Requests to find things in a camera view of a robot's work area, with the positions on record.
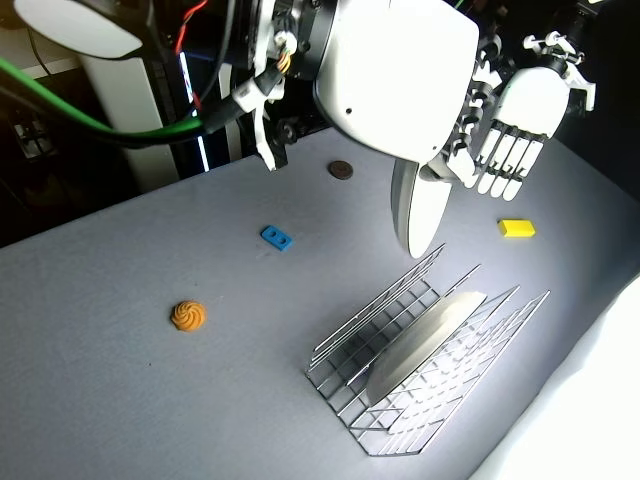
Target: yellow eraser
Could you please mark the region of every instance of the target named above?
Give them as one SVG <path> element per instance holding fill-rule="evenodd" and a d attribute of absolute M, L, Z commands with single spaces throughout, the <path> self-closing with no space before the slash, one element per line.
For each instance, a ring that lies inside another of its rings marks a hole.
<path fill-rule="evenodd" d="M 530 220 L 500 220 L 498 228 L 505 237 L 533 237 L 536 234 Z"/>

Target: gray table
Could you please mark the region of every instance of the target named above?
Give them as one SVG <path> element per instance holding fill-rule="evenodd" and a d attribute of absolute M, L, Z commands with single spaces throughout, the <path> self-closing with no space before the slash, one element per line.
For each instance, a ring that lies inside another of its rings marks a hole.
<path fill-rule="evenodd" d="M 434 245 L 445 288 L 552 296 L 421 456 L 367 457 L 305 379 L 313 346 L 414 261 L 389 210 L 393 161 L 333 131 L 0 251 L 0 478 L 464 478 L 640 268 L 640 208 L 551 142 L 512 203 L 456 188 Z M 328 175 L 334 159 L 355 175 Z M 501 238 L 501 217 L 539 234 Z M 295 245 L 280 253 L 259 232 Z M 195 334 L 176 302 L 207 305 Z"/>

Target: wire dish rack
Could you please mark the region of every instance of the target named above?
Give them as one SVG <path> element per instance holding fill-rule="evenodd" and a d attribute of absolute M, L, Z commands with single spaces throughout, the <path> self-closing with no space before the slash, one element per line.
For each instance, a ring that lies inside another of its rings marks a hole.
<path fill-rule="evenodd" d="M 403 330 L 480 268 L 438 295 L 425 277 L 443 248 L 434 250 L 313 351 L 307 377 L 369 455 L 422 452 L 549 296 L 547 291 L 507 314 L 501 308 L 519 286 L 487 299 L 393 392 L 369 405 L 369 367 Z"/>

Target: blue lego brick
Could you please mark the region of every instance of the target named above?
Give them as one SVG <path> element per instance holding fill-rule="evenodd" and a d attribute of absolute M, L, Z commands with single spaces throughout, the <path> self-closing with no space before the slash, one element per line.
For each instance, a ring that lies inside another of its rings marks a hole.
<path fill-rule="evenodd" d="M 293 239 L 273 225 L 269 225 L 265 228 L 261 236 L 281 252 L 284 252 L 293 245 Z"/>

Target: orange cookie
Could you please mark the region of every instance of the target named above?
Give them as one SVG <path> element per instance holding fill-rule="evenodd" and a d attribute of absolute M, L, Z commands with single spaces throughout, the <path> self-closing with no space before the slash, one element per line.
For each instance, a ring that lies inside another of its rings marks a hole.
<path fill-rule="evenodd" d="M 207 321 L 207 309 L 198 302 L 180 302 L 173 309 L 171 321 L 178 330 L 194 332 Z"/>

